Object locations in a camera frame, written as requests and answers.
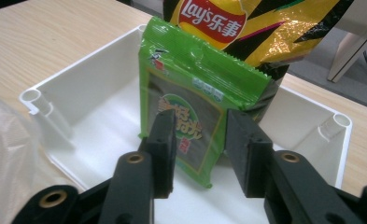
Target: wooden table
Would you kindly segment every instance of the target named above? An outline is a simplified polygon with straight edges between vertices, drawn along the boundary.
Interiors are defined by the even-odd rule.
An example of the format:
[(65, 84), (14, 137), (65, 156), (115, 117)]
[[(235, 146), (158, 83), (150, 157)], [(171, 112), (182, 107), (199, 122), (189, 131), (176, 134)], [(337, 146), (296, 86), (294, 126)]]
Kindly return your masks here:
[[(34, 0), (0, 9), (0, 99), (28, 118), (22, 91), (149, 19), (114, 0)], [(343, 190), (360, 195), (367, 185), (367, 107), (289, 74), (283, 85), (353, 120)]]

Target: red logo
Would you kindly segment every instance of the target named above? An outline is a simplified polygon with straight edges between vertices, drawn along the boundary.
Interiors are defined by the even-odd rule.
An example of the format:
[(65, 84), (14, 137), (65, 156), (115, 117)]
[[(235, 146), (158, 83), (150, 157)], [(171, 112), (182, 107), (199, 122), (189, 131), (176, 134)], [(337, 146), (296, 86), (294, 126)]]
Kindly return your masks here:
[(233, 42), (246, 19), (245, 13), (233, 15), (204, 0), (184, 1), (179, 13), (179, 22), (191, 24), (221, 43)]

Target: white plastic container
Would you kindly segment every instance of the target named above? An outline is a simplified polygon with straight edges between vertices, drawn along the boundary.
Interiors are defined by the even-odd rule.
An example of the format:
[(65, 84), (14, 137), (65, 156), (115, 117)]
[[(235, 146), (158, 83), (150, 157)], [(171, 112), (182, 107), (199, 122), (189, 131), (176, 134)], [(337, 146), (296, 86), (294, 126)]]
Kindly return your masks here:
[[(139, 147), (137, 52), (143, 29), (132, 30), (20, 96), (49, 159), (82, 189), (110, 178), (118, 157)], [(319, 137), (314, 130), (336, 116), (343, 122), (333, 138), (315, 152), (305, 151), (305, 141)], [(347, 116), (281, 87), (261, 127), (275, 149), (296, 148), (329, 184), (341, 187), (352, 128)], [(268, 223), (263, 199), (244, 197), (228, 159), (220, 159), (212, 183), (212, 189), (203, 189), (176, 168), (174, 192), (167, 200), (156, 200), (156, 223)]]

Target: green snack bag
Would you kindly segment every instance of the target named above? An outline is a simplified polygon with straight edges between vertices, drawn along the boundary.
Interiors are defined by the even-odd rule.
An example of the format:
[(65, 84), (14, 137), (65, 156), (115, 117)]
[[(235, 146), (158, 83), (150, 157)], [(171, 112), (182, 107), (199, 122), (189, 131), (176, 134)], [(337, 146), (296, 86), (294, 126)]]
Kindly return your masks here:
[(259, 119), (277, 87), (270, 77), (166, 21), (153, 18), (139, 51), (141, 136), (157, 113), (176, 111), (176, 164), (206, 188), (224, 149), (228, 108)]

